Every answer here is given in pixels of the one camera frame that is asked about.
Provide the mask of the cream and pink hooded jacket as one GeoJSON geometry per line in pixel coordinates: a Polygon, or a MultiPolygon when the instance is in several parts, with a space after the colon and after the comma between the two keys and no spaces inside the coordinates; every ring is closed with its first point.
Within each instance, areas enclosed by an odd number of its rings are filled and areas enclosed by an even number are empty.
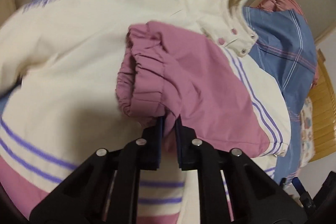
{"type": "MultiPolygon", "coordinates": [[[[198,124],[195,117],[184,124],[184,108],[195,107],[201,110],[215,105],[210,91],[206,91],[204,98],[200,98],[192,90],[192,85],[201,87],[203,81],[203,77],[191,72],[187,64],[185,47],[192,42],[201,45],[206,51],[207,56],[203,62],[205,66],[213,65],[216,61],[223,62],[221,52],[211,40],[202,38],[199,33],[191,30],[157,21],[138,23],[128,29],[125,55],[117,75],[115,92],[118,106],[128,117],[140,122],[141,131],[116,150],[139,138],[143,129],[153,124],[157,117],[166,117],[161,168],[157,172],[144,171],[141,174],[138,223],[199,222],[196,173],[182,172],[178,168],[173,131],[177,118],[181,118],[184,126],[194,130],[198,124]]],[[[208,143],[223,151],[239,148],[258,164],[258,156],[251,155],[247,145],[234,142],[231,148],[224,150],[208,143]]],[[[5,165],[5,161],[1,159],[1,184],[25,218],[63,181],[46,192],[30,184],[14,170],[4,171],[5,165]]]]}

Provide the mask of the floral patterned bedsheet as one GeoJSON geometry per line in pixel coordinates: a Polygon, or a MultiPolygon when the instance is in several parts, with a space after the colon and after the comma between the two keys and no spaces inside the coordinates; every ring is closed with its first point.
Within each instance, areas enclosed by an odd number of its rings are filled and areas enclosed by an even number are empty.
{"type": "Polygon", "coordinates": [[[299,168],[305,167],[315,155],[313,136],[313,103],[309,97],[305,98],[300,112],[301,125],[301,153],[299,168]]]}

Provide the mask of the wooden slatted headboard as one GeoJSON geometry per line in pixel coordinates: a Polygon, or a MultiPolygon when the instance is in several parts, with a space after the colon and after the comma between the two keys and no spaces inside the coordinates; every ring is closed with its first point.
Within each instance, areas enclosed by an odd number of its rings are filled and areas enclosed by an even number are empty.
{"type": "Polygon", "coordinates": [[[309,98],[313,103],[313,141],[316,161],[335,153],[335,92],[325,67],[325,57],[318,53],[319,79],[310,90],[309,98]]]}

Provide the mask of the blue plaid bed quilt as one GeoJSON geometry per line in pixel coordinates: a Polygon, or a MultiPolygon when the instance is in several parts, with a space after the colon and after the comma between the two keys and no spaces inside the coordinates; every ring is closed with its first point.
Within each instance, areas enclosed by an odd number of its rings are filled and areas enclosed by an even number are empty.
{"type": "Polygon", "coordinates": [[[215,105],[184,108],[197,135],[220,149],[247,145],[273,178],[299,162],[298,114],[316,54],[303,16],[249,8],[247,0],[33,0],[1,27],[1,159],[49,192],[93,150],[116,150],[141,124],[118,106],[117,75],[131,25],[163,22],[209,38],[223,62],[189,43],[203,77],[193,92],[215,105]]]}

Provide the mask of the pink pillow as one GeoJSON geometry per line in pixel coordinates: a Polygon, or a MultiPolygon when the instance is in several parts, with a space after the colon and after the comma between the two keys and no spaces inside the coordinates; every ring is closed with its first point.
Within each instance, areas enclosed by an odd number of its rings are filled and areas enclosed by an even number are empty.
{"type": "Polygon", "coordinates": [[[269,15],[273,14],[272,18],[278,18],[281,12],[294,10],[307,22],[303,10],[295,0],[262,0],[256,8],[269,15]]]}

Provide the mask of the light wood side cabinet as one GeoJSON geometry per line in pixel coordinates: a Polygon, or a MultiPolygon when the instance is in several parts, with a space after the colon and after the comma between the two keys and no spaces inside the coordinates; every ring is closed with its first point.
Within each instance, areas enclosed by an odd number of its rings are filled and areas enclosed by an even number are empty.
{"type": "Polygon", "coordinates": [[[15,0],[0,0],[0,25],[17,10],[15,0]]]}

